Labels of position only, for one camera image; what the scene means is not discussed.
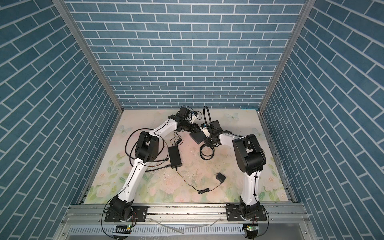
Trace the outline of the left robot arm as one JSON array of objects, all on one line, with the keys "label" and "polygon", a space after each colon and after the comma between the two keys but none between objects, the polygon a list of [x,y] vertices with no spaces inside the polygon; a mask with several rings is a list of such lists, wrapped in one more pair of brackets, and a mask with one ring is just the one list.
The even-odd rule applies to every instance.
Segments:
[{"label": "left robot arm", "polygon": [[109,201],[109,213],[118,215],[121,221],[128,220],[133,211],[132,204],[140,180],[147,168],[154,167],[152,163],[155,162],[160,154],[159,141],[163,141],[164,137],[175,132],[198,132],[200,127],[195,121],[201,118],[201,113],[182,106],[175,115],[168,116],[168,119],[157,128],[149,132],[143,131],[140,133],[135,148],[135,159],[132,169],[122,189]]}]

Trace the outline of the black router box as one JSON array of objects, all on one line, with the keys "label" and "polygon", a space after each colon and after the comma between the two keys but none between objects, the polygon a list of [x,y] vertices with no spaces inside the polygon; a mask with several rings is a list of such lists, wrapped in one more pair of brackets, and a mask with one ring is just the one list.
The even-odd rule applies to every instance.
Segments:
[{"label": "black router box", "polygon": [[[213,135],[214,133],[214,129],[213,128],[209,128],[210,130],[210,133],[211,135]],[[204,133],[202,131],[198,132],[198,133],[190,133],[190,137],[197,143],[197,144],[200,144],[203,142],[204,140]]]}]

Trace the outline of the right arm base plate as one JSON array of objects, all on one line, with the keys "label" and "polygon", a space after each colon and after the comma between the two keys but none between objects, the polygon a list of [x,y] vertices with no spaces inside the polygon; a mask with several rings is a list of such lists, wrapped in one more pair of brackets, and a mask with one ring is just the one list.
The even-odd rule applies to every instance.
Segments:
[{"label": "right arm base plate", "polygon": [[260,203],[251,206],[244,204],[226,204],[227,221],[266,221],[268,219],[267,212]]}]

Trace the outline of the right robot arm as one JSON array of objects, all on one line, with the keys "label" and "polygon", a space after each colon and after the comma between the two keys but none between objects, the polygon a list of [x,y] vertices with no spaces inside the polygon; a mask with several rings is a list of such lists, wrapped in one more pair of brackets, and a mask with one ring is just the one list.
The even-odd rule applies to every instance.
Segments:
[{"label": "right robot arm", "polygon": [[201,130],[205,135],[205,147],[213,149],[216,146],[224,145],[233,148],[237,165],[244,173],[240,210],[244,214],[256,211],[261,206],[258,196],[259,179],[267,162],[265,152],[256,136],[250,134],[243,137],[235,135],[231,131],[224,131],[220,128],[218,121],[214,121],[213,124],[202,124]]}]

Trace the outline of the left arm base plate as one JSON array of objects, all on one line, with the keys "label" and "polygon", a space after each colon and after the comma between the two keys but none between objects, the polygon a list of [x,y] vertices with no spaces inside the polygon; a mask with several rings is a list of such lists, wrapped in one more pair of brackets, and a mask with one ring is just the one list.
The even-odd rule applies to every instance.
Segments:
[{"label": "left arm base plate", "polygon": [[140,223],[145,222],[148,206],[130,206],[122,211],[114,211],[111,207],[104,210],[106,223]]}]

